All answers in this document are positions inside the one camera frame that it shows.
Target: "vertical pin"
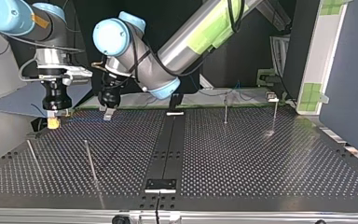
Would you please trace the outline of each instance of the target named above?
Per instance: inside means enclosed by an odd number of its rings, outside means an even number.
[[[277,102],[275,103],[274,120],[277,118],[278,103],[279,103],[279,101],[277,101]]]
[[[228,113],[228,105],[227,105],[227,95],[225,98],[225,124],[227,124],[227,113]]]
[[[91,171],[92,171],[92,175],[94,177],[95,181],[98,181],[97,179],[97,174],[95,173],[95,169],[94,169],[94,162],[92,161],[92,157],[91,157],[91,151],[90,151],[90,147],[89,147],[89,141],[84,140],[84,146],[86,148],[87,151],[87,155],[89,157],[89,166],[91,167]]]
[[[37,161],[37,157],[36,157],[36,155],[34,154],[34,148],[33,148],[33,146],[32,146],[31,141],[30,141],[30,140],[27,140],[27,144],[28,144],[28,148],[31,150],[32,157],[34,158],[34,160]]]

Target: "silver cylinder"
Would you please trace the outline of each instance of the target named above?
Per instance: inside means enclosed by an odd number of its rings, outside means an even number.
[[[200,7],[188,21],[171,37],[158,51],[158,56],[166,67],[175,73],[182,73],[201,54],[188,46],[189,38],[209,19],[211,12],[222,2],[227,0],[209,0]],[[242,18],[252,11],[263,0],[246,0],[246,10]]]
[[[68,64],[67,55],[61,49],[36,49],[36,60],[38,65]]]

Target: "silver post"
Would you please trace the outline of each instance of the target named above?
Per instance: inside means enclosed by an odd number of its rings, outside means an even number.
[[[37,160],[37,157],[34,154],[34,148],[33,148],[32,143],[31,143],[31,141],[29,139],[27,140],[27,143],[28,143],[28,148],[31,150],[32,157],[34,158],[34,160]]]
[[[89,141],[84,140],[84,146],[86,148],[87,151],[87,155],[89,156],[89,166],[91,167],[91,171],[92,171],[92,175],[94,177],[95,181],[98,181],[97,179],[97,174],[95,173],[95,169],[94,169],[94,162],[92,161],[92,157],[91,157],[91,151],[90,151],[90,147],[89,147]]]
[[[274,112],[274,119],[276,119],[276,118],[277,118],[277,112],[278,112],[278,103],[279,103],[279,101],[277,101],[277,102],[275,103],[275,112]]]
[[[227,124],[227,113],[228,113],[228,105],[227,105],[227,95],[225,98],[225,124]]]

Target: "tape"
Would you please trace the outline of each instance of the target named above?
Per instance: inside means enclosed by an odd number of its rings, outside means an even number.
[[[43,18],[41,18],[35,14],[32,14],[31,18],[32,18],[32,21],[34,21],[34,23],[36,23],[38,26],[42,27],[43,29],[48,28],[48,25],[50,24],[50,22],[44,20]]]
[[[324,0],[321,15],[338,15],[341,7],[345,4],[344,0]]]
[[[298,110],[315,112],[321,99],[321,89],[320,83],[305,83]]]
[[[241,0],[232,0],[232,9],[236,20],[240,16],[240,3]],[[214,46],[216,49],[219,48],[232,35],[228,3],[227,0],[221,0],[193,34],[191,34],[187,40],[187,45],[194,52],[202,54],[211,46]]]

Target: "dark background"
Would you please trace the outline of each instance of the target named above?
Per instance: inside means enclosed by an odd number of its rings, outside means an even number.
[[[43,1],[27,0],[27,2],[32,4]],[[62,7],[65,0],[44,2]],[[296,0],[280,0],[280,3],[293,19]],[[148,39],[153,50],[158,51],[201,4],[202,0],[69,0],[65,7],[68,27],[81,31],[68,32],[70,45],[87,51],[77,54],[75,62],[92,70],[94,93],[97,93],[101,87],[102,75],[99,70],[90,68],[91,63],[100,61],[102,57],[92,42],[92,31],[96,23],[117,17],[120,11],[136,15],[146,21],[145,38]],[[257,70],[273,67],[269,38],[279,34],[275,27],[255,9],[243,20],[241,31],[208,56],[200,72],[215,87],[234,87],[238,80],[243,87],[255,87]],[[12,48],[19,65],[34,56],[34,49],[22,43],[12,41]],[[25,76],[34,76],[35,65],[30,66],[24,73]],[[198,72],[193,78],[199,83]],[[125,92],[134,91],[140,90],[131,82]],[[190,79],[184,77],[179,91],[191,93],[196,92],[196,89]]]

